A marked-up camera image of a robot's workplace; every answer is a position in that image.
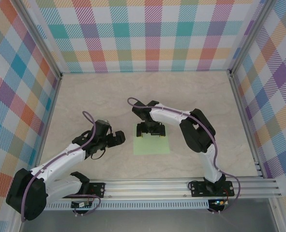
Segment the plaid fabric backdrop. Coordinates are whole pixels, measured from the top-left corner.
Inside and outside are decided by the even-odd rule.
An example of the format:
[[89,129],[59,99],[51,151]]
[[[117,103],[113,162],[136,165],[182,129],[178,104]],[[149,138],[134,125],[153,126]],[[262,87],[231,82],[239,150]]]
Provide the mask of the plaid fabric backdrop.
[[38,151],[57,77],[9,0],[0,0],[0,232],[10,214],[5,197],[16,171]]
[[248,27],[247,27],[245,33],[243,34],[243,37],[242,37],[242,39],[241,39],[241,41],[240,41],[240,43],[239,43],[239,46],[238,46],[238,48],[236,49],[236,51],[235,51],[235,53],[234,53],[234,55],[233,55],[233,58],[232,58],[232,60],[231,60],[231,62],[230,62],[230,64],[229,64],[228,69],[232,69],[233,64],[234,64],[234,62],[236,61],[236,58],[238,57],[241,48],[242,48],[243,45],[245,44],[245,41],[246,41],[246,39],[247,39],[247,37],[248,37],[248,35],[249,35],[249,33],[250,33],[250,31],[251,31],[253,25],[254,25],[256,19],[258,18],[258,16],[259,16],[259,14],[260,14],[260,12],[261,12],[261,10],[262,10],[262,7],[263,7],[263,5],[264,5],[265,2],[266,2],[266,0],[260,0],[260,3],[259,3],[259,5],[257,6],[257,9],[256,9],[255,13],[254,13],[254,15],[252,16],[252,18],[251,18],[251,20],[250,20],[250,22],[249,22],[249,24],[248,24]]
[[286,205],[286,0],[278,0],[236,74],[261,159]]
[[56,62],[80,73],[226,70],[264,0],[24,2]]

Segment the black clamp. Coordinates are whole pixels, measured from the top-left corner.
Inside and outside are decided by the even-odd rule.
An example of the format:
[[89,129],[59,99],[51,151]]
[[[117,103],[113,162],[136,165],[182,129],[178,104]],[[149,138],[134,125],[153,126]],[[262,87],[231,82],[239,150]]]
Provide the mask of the black clamp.
[[[113,135],[112,133],[112,127],[110,124],[103,120],[97,120],[95,122],[96,130],[94,138],[85,145],[82,149],[86,151],[86,158],[89,156],[92,157],[93,154],[95,154],[98,150],[105,151],[106,147],[113,147],[117,145],[121,145],[125,141],[125,136],[123,131],[117,131]],[[91,130],[87,130],[84,133],[82,133],[80,136],[74,138],[72,140],[73,144],[78,144],[82,146],[85,144],[92,136],[93,128]]]
[[[157,101],[151,101],[147,105],[137,101],[134,105],[136,106],[155,106],[159,104]],[[144,122],[138,123],[136,126],[136,136],[142,137],[142,133],[150,133],[151,135],[165,136],[166,128],[161,122],[156,122],[150,116],[150,108],[132,108],[132,112],[135,113]]]
[[204,181],[191,181],[188,184],[192,197],[233,197],[234,189],[231,181],[226,181],[223,174],[215,183],[204,178]]

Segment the marble floor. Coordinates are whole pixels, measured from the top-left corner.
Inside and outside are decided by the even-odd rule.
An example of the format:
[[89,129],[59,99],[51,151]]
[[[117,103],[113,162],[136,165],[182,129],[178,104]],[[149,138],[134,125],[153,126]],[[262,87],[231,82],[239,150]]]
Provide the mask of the marble floor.
[[127,104],[130,96],[145,104],[156,100],[180,110],[200,109],[216,130],[220,168],[236,176],[256,175],[226,72],[66,74],[41,163],[91,128],[81,113],[85,110],[95,120],[107,119],[113,131],[124,131],[126,142],[107,149],[101,159],[75,165],[66,174],[79,171],[90,179],[203,177],[199,157],[188,148],[179,127],[168,126],[169,154],[133,154],[133,125],[140,119]]

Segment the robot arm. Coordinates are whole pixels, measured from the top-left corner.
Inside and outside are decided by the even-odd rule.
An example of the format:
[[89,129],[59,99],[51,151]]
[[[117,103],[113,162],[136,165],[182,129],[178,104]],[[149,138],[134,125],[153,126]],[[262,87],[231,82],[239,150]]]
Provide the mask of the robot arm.
[[[152,106],[156,108],[136,108],[135,106]],[[179,111],[166,107],[157,101],[151,101],[147,105],[137,101],[132,108],[132,112],[144,121],[137,125],[137,137],[142,136],[142,133],[165,136],[165,128],[162,123],[179,126],[188,147],[198,153],[200,157],[203,164],[204,181],[207,190],[214,195],[222,191],[223,185],[225,185],[226,182],[226,177],[213,165],[215,146],[212,143],[211,138],[193,119],[186,115],[177,113],[182,112],[195,117],[203,123],[213,136],[215,136],[216,132],[214,128],[200,110],[194,109],[193,111]]]
[[55,157],[30,171],[27,171],[26,169],[19,170],[14,176],[12,185],[6,197],[6,203],[21,213],[23,194],[30,180],[39,171],[41,173],[39,173],[32,182],[25,201],[24,212],[27,220],[35,219],[44,210],[46,204],[60,198],[70,194],[89,194],[89,179],[78,172],[72,173],[65,179],[56,180],[75,164],[84,161],[88,157],[92,158],[93,154],[98,150],[105,151],[106,148],[124,143],[124,133],[122,131],[117,131],[116,136],[114,136],[108,122],[97,120],[95,125],[96,132],[94,138],[83,148],[68,153],[85,144],[89,138],[91,138],[93,128],[73,139],[72,143],[55,157],[58,157],[63,153],[66,153],[66,155],[51,163],[45,170],[43,170],[43,167],[55,159]]

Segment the green paper square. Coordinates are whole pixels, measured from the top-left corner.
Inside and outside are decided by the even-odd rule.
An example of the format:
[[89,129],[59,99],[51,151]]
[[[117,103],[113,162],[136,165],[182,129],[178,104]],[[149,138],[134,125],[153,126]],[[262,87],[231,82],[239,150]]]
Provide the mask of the green paper square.
[[115,37],[130,37],[128,23],[113,23]]
[[191,36],[194,22],[179,22],[177,24],[177,36]]
[[158,155],[170,154],[168,143],[168,130],[166,126],[166,136],[160,137],[151,134],[143,134],[143,137],[136,136],[136,124],[133,125],[133,154],[140,155]]
[[69,36],[66,32],[64,25],[48,25],[52,36],[55,39],[68,39]]

